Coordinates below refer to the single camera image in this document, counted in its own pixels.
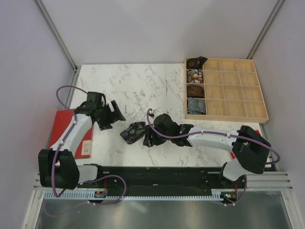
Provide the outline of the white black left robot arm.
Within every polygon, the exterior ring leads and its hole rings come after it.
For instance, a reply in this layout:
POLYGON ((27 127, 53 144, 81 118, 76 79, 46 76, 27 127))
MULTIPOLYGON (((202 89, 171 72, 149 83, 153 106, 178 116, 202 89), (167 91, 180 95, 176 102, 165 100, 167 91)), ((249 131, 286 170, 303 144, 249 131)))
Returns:
POLYGON ((75 153, 85 134, 97 124, 101 131, 111 129, 117 121, 125 121, 115 100, 104 101, 105 95, 88 92, 87 99, 72 111, 72 118, 59 139, 38 154, 40 183, 43 187, 75 189, 88 181, 93 187, 101 187, 105 177, 97 165, 79 166, 75 153))

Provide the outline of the dark blue floral tie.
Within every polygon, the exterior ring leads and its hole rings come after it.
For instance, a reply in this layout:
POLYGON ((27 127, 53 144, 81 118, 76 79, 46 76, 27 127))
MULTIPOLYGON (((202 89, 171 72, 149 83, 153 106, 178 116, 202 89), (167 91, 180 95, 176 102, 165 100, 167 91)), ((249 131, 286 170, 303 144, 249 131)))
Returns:
POLYGON ((145 122, 134 122, 129 127, 120 133, 123 140, 131 145, 140 140, 145 135, 145 122))

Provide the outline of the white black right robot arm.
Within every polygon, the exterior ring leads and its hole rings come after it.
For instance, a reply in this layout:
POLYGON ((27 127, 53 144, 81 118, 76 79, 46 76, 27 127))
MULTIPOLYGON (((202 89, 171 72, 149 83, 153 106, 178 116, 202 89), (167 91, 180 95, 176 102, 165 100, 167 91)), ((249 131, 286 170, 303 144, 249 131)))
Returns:
POLYGON ((143 145, 159 146, 166 141, 181 147, 204 146, 233 153, 235 158, 223 165, 218 176, 225 188, 245 174, 262 174, 271 149, 260 134, 246 125, 231 131, 203 129, 193 124, 179 125, 169 115, 161 114, 145 127, 143 145))

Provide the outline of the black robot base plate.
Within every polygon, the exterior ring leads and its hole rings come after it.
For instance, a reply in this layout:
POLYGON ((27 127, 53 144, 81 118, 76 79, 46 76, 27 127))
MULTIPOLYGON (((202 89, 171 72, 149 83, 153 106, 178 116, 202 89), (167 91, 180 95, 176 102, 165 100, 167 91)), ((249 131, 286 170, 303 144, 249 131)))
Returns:
POLYGON ((213 189, 244 188, 244 176, 236 181, 220 177, 220 167, 102 167, 92 183, 78 188, 104 188, 110 194, 211 194, 213 189))

